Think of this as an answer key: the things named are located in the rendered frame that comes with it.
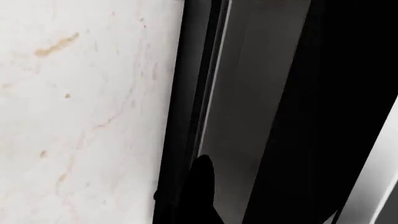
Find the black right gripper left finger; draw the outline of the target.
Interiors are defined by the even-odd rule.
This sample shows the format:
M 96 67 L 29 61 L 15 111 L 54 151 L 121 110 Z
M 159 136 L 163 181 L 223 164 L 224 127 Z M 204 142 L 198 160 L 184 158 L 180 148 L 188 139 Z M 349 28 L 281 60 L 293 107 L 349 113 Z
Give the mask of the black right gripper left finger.
M 214 208 L 215 172 L 209 156 L 199 156 L 182 189 L 182 224 L 225 224 Z

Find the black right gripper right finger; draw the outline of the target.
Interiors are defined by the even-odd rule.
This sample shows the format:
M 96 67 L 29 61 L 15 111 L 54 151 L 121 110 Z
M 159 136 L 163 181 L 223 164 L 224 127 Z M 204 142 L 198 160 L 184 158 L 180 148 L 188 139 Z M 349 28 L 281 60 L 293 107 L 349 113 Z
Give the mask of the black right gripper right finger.
M 334 184 L 288 184 L 280 190 L 280 224 L 322 224 L 339 208 Z

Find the glass toaster oven door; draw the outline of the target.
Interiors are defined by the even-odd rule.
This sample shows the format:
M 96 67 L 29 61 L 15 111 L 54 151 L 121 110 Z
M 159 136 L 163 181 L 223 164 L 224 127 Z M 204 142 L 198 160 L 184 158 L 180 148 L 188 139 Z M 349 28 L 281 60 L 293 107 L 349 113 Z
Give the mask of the glass toaster oven door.
M 242 224 L 310 3 L 229 4 L 199 150 L 213 162 L 224 224 Z

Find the black toaster oven body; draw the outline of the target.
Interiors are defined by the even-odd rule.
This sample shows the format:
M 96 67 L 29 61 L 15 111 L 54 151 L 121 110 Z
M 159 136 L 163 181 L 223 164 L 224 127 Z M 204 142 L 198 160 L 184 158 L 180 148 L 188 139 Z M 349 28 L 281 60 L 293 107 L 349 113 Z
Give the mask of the black toaster oven body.
M 152 224 L 171 220 L 198 152 L 230 0 L 184 0 Z

